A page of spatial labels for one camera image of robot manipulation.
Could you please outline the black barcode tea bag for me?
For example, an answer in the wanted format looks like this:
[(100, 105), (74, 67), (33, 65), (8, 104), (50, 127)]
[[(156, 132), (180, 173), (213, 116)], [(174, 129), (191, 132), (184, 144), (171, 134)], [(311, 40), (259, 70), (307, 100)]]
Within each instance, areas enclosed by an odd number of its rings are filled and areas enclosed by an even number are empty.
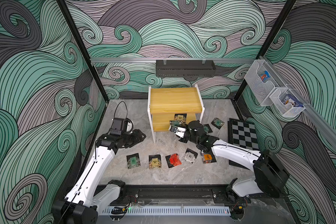
[(140, 160), (138, 153), (127, 155), (127, 168), (128, 169), (137, 168), (139, 166), (141, 166), (141, 160)]

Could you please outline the green label tea bag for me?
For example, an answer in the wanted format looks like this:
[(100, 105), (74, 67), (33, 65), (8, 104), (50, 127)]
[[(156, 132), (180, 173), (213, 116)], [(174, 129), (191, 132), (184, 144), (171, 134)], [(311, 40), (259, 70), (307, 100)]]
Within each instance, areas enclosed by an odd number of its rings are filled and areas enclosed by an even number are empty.
[(180, 120), (171, 120), (169, 124), (173, 127), (185, 127), (185, 122)]

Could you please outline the orange label tea bag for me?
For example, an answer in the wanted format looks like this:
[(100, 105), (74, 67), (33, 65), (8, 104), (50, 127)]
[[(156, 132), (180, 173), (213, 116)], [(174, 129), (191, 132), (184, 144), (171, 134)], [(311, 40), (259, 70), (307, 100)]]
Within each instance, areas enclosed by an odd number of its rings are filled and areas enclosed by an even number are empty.
[(213, 154), (200, 152), (200, 155), (204, 164), (217, 162)]

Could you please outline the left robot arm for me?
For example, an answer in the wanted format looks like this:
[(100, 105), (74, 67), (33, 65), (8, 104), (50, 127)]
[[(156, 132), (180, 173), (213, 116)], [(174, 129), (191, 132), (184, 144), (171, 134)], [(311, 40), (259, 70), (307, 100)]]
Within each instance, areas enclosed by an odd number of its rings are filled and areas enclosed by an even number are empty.
[(117, 200), (125, 184), (111, 181), (98, 194), (95, 193), (107, 166), (119, 149), (141, 143), (146, 135), (135, 129), (128, 118), (114, 118), (108, 133), (96, 140), (95, 152), (82, 175), (64, 200), (56, 201), (51, 208), (56, 224), (95, 224), (98, 217)]

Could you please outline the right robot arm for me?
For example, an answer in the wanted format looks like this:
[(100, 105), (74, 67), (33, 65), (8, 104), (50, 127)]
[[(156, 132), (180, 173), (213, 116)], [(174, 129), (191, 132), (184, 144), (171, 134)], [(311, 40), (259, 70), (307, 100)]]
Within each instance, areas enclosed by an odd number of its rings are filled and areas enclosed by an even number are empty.
[(289, 173), (275, 154), (234, 146), (208, 135), (198, 120), (186, 124), (183, 132), (178, 136), (195, 143), (199, 150), (211, 151), (214, 156), (226, 158), (254, 172), (251, 177), (232, 180), (228, 185), (228, 192), (233, 192), (238, 197), (264, 193), (278, 198), (285, 194)]

